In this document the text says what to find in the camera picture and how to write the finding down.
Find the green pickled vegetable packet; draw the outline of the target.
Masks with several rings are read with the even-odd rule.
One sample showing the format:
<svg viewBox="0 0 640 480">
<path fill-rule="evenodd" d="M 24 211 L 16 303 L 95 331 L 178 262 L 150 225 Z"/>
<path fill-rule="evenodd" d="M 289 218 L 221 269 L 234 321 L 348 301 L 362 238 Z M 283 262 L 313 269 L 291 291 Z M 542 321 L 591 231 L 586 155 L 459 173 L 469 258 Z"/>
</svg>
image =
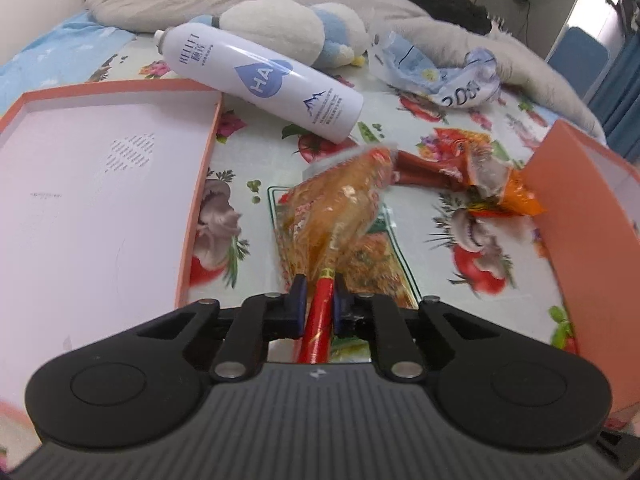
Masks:
<svg viewBox="0 0 640 480">
<path fill-rule="evenodd" d="M 416 310 L 420 290 L 394 232 L 392 211 L 385 204 L 366 235 L 352 245 L 337 272 L 352 292 L 376 292 L 395 299 L 400 308 Z"/>
</svg>

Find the red snack packet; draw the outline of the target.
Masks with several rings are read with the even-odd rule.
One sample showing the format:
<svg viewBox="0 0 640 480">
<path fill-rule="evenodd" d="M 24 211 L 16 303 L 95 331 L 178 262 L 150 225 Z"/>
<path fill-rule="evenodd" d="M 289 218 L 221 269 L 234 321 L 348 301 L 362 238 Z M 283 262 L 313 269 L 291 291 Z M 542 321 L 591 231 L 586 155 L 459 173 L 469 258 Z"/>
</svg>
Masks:
<svg viewBox="0 0 640 480">
<path fill-rule="evenodd" d="M 292 285 L 303 274 L 309 288 L 300 364 L 328 360 L 338 264 L 378 216 L 395 158 L 385 144 L 349 148 L 313 162 L 280 198 L 274 230 L 283 277 Z"/>
</svg>

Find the dark red stick packet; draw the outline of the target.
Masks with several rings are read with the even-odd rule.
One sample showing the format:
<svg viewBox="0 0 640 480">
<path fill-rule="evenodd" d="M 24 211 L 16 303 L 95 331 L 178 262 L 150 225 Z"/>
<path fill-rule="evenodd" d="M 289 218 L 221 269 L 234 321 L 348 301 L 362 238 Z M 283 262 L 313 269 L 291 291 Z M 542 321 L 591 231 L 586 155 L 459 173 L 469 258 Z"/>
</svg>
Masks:
<svg viewBox="0 0 640 480">
<path fill-rule="evenodd" d="M 471 185 L 464 155 L 445 160 L 427 160 L 405 151 L 396 154 L 394 183 L 454 192 L 464 191 Z"/>
</svg>

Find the orange snack packet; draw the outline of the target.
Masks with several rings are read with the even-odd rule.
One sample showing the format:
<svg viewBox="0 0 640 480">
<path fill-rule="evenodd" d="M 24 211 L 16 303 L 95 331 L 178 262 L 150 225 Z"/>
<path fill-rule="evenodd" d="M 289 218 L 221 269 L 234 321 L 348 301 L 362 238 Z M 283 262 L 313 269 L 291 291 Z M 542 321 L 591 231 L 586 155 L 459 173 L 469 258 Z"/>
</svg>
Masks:
<svg viewBox="0 0 640 480">
<path fill-rule="evenodd" d="M 524 183 L 522 172 L 495 151 L 484 133 L 436 128 L 431 137 L 439 172 L 472 190 L 489 209 L 510 216 L 538 216 L 544 206 Z"/>
</svg>

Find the pink box lid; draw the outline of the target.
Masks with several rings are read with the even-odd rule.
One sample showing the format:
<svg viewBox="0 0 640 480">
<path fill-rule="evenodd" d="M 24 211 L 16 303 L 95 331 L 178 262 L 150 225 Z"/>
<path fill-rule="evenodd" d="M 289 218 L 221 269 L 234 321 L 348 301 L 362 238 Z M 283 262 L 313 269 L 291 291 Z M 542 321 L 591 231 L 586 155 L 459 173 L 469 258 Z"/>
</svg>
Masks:
<svg viewBox="0 0 640 480">
<path fill-rule="evenodd" d="M 28 92 L 1 121 L 1 414 L 38 367 L 181 304 L 221 95 L 194 82 Z"/>
</svg>

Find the white spray bottle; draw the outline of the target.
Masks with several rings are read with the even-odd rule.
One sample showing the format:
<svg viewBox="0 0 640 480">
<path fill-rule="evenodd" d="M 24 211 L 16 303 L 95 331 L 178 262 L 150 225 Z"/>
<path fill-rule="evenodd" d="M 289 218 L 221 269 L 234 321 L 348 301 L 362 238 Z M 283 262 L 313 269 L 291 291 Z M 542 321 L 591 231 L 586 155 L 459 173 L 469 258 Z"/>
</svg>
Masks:
<svg viewBox="0 0 640 480">
<path fill-rule="evenodd" d="M 353 88 L 213 26 L 186 23 L 157 30 L 169 68 L 339 144 L 356 126 L 363 96 Z"/>
</svg>

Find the pink open gift box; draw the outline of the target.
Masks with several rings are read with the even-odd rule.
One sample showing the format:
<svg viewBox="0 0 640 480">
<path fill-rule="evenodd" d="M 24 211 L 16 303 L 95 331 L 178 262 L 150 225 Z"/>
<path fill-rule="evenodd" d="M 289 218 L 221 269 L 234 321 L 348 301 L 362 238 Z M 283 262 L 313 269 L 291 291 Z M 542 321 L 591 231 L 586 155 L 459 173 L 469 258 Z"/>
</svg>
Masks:
<svg viewBox="0 0 640 480">
<path fill-rule="evenodd" d="M 639 411 L 639 173 L 564 120 L 523 171 L 577 352 L 612 388 L 612 419 Z"/>
</svg>

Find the clear blue plastic bag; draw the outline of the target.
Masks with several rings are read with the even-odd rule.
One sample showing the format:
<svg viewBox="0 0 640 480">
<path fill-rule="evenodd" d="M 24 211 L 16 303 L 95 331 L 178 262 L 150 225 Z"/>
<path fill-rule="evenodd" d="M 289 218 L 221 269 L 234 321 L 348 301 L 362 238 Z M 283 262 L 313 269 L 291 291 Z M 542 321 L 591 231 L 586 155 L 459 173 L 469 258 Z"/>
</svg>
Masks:
<svg viewBox="0 0 640 480">
<path fill-rule="evenodd" d="M 442 74 L 436 65 L 390 26 L 373 22 L 369 40 L 369 70 L 379 80 L 419 96 L 434 96 L 442 88 Z"/>
</svg>

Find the crumpled white race bib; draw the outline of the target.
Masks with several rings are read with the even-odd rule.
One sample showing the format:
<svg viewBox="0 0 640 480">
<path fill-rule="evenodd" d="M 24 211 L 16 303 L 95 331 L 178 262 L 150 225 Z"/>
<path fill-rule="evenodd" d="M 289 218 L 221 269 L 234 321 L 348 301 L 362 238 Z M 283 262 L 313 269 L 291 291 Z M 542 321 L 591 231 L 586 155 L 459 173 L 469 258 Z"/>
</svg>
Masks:
<svg viewBox="0 0 640 480">
<path fill-rule="evenodd" d="M 430 99 L 445 108 L 471 108 L 491 102 L 500 92 L 497 68 L 492 52 L 473 49 L 465 55 L 462 67 L 438 71 L 439 87 Z"/>
</svg>

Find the white blue plush toy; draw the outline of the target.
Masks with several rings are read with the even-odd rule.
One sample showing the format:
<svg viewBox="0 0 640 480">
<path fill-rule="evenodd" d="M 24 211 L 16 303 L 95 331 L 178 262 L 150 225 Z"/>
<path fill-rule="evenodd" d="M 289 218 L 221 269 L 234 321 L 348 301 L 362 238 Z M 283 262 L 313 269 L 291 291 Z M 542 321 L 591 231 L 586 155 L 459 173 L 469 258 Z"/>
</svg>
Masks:
<svg viewBox="0 0 640 480">
<path fill-rule="evenodd" d="M 250 0 L 221 16 L 193 20 L 253 41 L 318 70 L 361 66 L 369 44 L 366 25 L 349 6 L 303 6 L 293 0 Z"/>
</svg>

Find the blue curtain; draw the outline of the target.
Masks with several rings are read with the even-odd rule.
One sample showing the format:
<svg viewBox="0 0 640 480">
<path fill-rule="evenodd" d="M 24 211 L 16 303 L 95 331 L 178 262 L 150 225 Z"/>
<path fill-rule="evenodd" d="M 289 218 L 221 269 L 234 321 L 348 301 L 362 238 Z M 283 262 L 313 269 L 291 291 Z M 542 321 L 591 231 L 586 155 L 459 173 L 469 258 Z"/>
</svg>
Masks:
<svg viewBox="0 0 640 480">
<path fill-rule="evenodd" d="M 639 32 L 630 37 L 589 102 L 608 147 L 635 164 L 640 133 Z"/>
</svg>

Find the blue bed sheet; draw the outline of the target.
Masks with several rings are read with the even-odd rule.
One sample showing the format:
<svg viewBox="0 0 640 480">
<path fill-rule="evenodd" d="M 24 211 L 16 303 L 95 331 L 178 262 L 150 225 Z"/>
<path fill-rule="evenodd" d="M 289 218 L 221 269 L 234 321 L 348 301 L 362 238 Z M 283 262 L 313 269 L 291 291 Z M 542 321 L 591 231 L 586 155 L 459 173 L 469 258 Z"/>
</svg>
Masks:
<svg viewBox="0 0 640 480">
<path fill-rule="evenodd" d="M 68 18 L 1 66 L 1 114 L 25 92 L 79 84 L 134 39 L 103 26 L 89 12 Z"/>
</svg>

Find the blue chair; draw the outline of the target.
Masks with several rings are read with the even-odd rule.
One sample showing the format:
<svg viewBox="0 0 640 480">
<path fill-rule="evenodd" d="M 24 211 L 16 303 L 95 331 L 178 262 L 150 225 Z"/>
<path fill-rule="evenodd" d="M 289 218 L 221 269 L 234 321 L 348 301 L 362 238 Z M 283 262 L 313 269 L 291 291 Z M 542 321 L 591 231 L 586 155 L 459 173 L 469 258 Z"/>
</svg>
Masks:
<svg viewBox="0 0 640 480">
<path fill-rule="evenodd" d="M 608 49 L 579 27 L 568 28 L 548 59 L 580 98 L 583 98 L 608 65 Z"/>
</svg>

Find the grey duvet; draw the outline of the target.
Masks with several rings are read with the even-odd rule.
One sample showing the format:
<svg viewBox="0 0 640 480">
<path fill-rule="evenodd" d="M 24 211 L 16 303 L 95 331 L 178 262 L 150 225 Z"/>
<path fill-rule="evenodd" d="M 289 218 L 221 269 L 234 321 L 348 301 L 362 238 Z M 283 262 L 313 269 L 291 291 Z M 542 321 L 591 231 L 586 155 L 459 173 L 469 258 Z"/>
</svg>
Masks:
<svg viewBox="0 0 640 480">
<path fill-rule="evenodd" d="M 177 26 L 199 15 L 221 16 L 244 1 L 250 0 L 87 0 L 86 7 L 104 26 L 143 34 Z M 570 84 L 542 58 L 504 32 L 468 32 L 459 25 L 436 18 L 432 12 L 422 10 L 409 0 L 293 1 L 300 4 L 343 3 L 366 24 L 384 22 L 440 65 L 459 65 L 469 50 L 485 48 L 495 55 L 498 75 L 503 82 L 522 88 L 535 102 L 574 122 L 593 139 L 605 140 L 597 117 Z"/>
</svg>

